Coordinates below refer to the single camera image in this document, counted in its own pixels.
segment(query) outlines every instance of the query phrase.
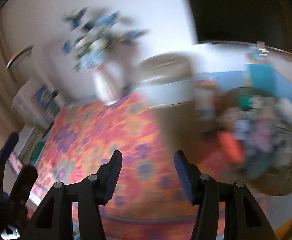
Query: beige curtain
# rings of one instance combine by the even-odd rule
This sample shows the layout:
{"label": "beige curtain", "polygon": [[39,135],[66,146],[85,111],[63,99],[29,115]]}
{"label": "beige curtain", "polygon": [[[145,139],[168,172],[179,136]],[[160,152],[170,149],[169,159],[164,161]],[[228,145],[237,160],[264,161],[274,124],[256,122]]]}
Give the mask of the beige curtain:
{"label": "beige curtain", "polygon": [[5,69],[11,56],[0,21],[0,133],[5,137],[12,131],[20,131],[24,125],[20,116],[11,110],[12,100],[24,83],[16,70]]}

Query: stack of books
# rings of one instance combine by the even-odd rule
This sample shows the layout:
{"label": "stack of books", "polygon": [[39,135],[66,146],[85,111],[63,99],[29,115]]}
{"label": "stack of books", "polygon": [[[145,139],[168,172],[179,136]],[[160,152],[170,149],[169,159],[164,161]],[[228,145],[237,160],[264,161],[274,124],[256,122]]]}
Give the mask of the stack of books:
{"label": "stack of books", "polygon": [[19,133],[20,140],[14,152],[23,165],[29,164],[32,153],[44,136],[45,130],[39,125],[25,125]]}

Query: screw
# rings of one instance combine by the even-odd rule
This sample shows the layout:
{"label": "screw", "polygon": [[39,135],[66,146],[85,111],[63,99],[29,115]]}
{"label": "screw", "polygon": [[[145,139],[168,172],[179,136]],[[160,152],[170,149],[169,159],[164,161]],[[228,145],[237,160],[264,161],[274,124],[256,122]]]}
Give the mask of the screw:
{"label": "screw", "polygon": [[63,186],[63,184],[59,181],[59,182],[56,182],[55,184],[54,184],[54,187],[55,188],[61,188]]}
{"label": "screw", "polygon": [[200,179],[201,179],[201,180],[209,180],[209,176],[208,176],[207,174],[202,174],[202,175],[200,176]]}
{"label": "screw", "polygon": [[88,177],[88,179],[90,180],[90,181],[94,181],[94,180],[96,180],[98,178],[98,176],[96,175],[96,174],[91,174],[91,175],[89,175],[89,177]]}
{"label": "screw", "polygon": [[242,182],[241,180],[238,180],[238,181],[236,181],[235,182],[235,185],[237,186],[237,187],[244,187],[244,182]]}

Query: orange object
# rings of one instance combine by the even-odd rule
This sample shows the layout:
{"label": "orange object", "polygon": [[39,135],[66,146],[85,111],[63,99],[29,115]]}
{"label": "orange object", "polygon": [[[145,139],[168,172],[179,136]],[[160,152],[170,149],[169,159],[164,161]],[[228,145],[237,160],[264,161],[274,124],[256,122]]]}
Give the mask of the orange object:
{"label": "orange object", "polygon": [[244,162],[244,155],[240,142],[231,132],[218,131],[218,141],[232,163]]}

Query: flower vase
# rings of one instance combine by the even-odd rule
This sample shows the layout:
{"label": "flower vase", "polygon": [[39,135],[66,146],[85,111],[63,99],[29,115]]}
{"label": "flower vase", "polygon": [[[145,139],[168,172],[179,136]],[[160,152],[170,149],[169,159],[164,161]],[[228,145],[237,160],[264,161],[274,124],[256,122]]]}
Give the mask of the flower vase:
{"label": "flower vase", "polygon": [[105,106],[111,106],[121,99],[121,89],[108,74],[105,65],[99,65],[89,72],[92,74],[96,96]]}

